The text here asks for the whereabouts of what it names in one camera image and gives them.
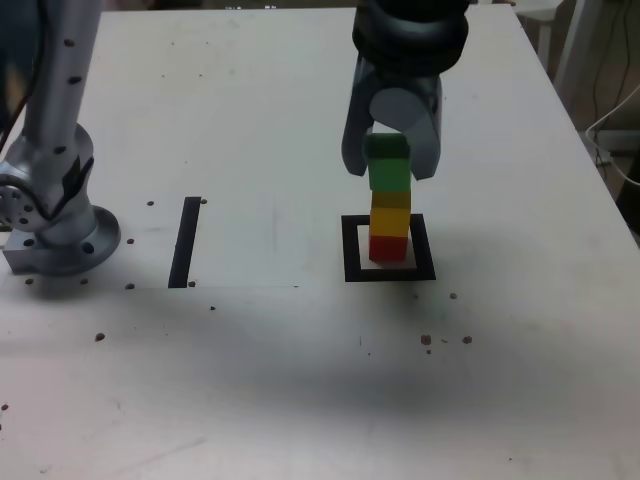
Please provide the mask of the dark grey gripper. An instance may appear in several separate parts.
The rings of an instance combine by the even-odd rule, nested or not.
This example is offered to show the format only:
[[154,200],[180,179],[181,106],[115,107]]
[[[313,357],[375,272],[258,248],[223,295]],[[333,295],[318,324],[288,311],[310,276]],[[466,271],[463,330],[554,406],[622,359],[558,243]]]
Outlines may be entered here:
[[341,143],[347,171],[356,176],[365,174],[365,136],[375,120],[405,137],[414,178],[418,181],[432,178],[441,155],[441,107],[439,75],[375,73],[374,67],[359,54]]

